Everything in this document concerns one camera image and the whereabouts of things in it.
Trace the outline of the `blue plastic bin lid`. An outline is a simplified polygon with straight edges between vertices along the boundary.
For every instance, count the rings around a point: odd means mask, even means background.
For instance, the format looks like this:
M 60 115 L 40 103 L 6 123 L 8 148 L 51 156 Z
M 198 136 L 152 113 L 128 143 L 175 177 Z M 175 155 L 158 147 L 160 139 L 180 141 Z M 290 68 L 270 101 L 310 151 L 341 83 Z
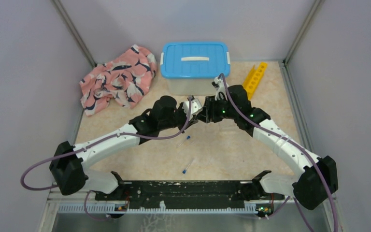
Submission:
M 160 71 L 169 80 L 213 79 L 230 74 L 230 54 L 224 42 L 171 42 L 164 45 Z

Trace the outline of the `pink patterned cloth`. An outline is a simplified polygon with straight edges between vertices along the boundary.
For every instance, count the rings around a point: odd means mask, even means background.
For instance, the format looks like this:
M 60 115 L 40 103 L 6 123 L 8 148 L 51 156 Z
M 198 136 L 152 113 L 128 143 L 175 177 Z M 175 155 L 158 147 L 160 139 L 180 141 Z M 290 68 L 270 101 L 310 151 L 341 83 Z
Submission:
M 79 83 L 84 114 L 97 114 L 111 100 L 122 107 L 134 108 L 148 94 L 157 72 L 154 54 L 136 44 L 119 57 L 98 64 Z

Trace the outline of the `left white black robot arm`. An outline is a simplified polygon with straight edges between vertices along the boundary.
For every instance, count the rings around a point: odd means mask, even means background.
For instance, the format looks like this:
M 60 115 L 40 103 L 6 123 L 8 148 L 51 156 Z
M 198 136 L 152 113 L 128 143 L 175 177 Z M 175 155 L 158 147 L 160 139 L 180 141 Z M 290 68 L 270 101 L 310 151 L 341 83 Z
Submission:
M 49 169 L 61 194 L 87 189 L 106 193 L 114 200 L 122 199 L 126 188 L 116 174 L 94 171 L 91 166 L 124 149 L 160 140 L 163 130 L 179 128 L 182 133 L 201 109 L 199 100 L 192 96 L 181 104 L 171 96 L 162 96 L 152 108 L 107 135 L 75 145 L 60 143 Z

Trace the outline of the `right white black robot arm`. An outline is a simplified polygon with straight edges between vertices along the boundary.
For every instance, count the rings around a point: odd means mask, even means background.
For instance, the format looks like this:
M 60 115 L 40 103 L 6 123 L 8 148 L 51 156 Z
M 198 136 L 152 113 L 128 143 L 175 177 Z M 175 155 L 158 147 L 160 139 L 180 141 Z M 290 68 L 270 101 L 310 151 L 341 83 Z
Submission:
M 271 193 L 282 194 L 296 198 L 309 210 L 314 210 L 325 200 L 334 205 L 332 194 L 338 190 L 338 178 L 333 158 L 322 158 L 296 143 L 266 112 L 251 106 L 241 85 L 228 88 L 222 84 L 212 85 L 216 93 L 206 97 L 199 120 L 205 123 L 233 120 L 239 129 L 270 148 L 294 173 L 261 172 L 253 179 L 255 197 L 266 199 Z

